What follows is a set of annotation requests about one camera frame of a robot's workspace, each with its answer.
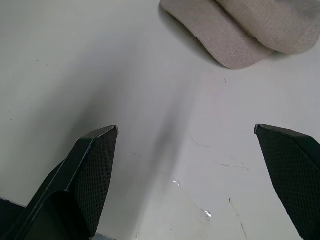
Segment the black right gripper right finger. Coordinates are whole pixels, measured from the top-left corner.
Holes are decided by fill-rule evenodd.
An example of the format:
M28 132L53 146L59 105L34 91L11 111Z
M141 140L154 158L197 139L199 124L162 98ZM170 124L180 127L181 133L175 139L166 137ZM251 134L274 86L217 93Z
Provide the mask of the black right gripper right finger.
M320 238L320 144L290 129L256 124L273 188L300 237Z

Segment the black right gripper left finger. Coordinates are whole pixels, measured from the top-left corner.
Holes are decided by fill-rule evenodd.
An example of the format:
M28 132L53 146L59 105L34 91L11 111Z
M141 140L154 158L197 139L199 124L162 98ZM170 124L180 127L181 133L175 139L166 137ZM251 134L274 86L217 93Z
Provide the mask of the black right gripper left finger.
M92 239L110 187L118 133L111 125L80 137L27 206L1 199L1 239Z

